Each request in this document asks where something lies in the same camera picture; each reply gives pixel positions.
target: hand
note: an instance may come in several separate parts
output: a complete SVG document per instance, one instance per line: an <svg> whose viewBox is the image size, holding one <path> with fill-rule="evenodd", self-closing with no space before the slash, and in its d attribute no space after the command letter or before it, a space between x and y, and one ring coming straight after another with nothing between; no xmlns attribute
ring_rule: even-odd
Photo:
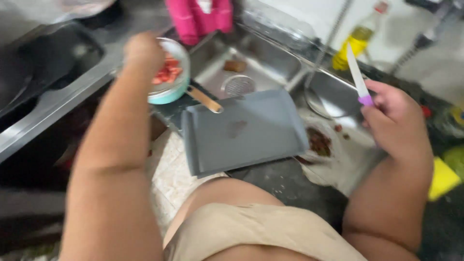
<svg viewBox="0 0 464 261"><path fill-rule="evenodd" d="M377 93L376 107L364 106L364 126L370 128L377 144L394 159L401 161L431 160L432 148L425 119L419 105L404 91L384 83L366 81Z"/></svg>
<svg viewBox="0 0 464 261"><path fill-rule="evenodd" d="M165 53L153 32L132 36L124 47L126 64L142 64L158 71L164 65Z"/></svg>

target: sink drain strainer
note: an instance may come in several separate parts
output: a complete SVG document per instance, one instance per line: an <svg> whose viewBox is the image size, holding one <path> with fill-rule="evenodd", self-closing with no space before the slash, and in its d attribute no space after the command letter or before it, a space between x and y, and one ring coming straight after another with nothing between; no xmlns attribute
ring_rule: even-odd
<svg viewBox="0 0 464 261"><path fill-rule="evenodd" d="M242 96L255 91L255 81L245 75L235 75L224 82L221 90L228 97Z"/></svg>

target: beige shorts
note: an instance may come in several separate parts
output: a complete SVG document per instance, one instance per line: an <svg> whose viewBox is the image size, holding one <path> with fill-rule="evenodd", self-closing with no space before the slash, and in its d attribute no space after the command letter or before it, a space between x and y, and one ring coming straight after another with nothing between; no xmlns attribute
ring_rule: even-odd
<svg viewBox="0 0 464 261"><path fill-rule="evenodd" d="M320 261L367 261L321 217L305 209L251 204L205 205L164 249L166 261L202 261L238 245L282 247Z"/></svg>

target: knife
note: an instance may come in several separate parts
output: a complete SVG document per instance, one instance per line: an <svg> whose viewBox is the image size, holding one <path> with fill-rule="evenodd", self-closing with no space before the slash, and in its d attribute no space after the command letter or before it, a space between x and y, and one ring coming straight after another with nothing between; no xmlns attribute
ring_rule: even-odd
<svg viewBox="0 0 464 261"><path fill-rule="evenodd" d="M358 89L358 101L365 106L374 106L374 102L372 101L372 97L364 83L364 79L362 78L361 71L359 70L358 63L356 62L356 58L354 57L353 50L349 43L347 43L347 58L354 84L356 89Z"/></svg>

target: sponge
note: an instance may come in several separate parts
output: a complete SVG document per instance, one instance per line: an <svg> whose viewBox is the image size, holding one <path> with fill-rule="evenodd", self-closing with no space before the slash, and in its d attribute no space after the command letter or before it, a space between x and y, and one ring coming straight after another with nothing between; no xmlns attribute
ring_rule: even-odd
<svg viewBox="0 0 464 261"><path fill-rule="evenodd" d="M429 189L429 201L436 201L463 182L441 158L435 157L434 167L432 185Z"/></svg>

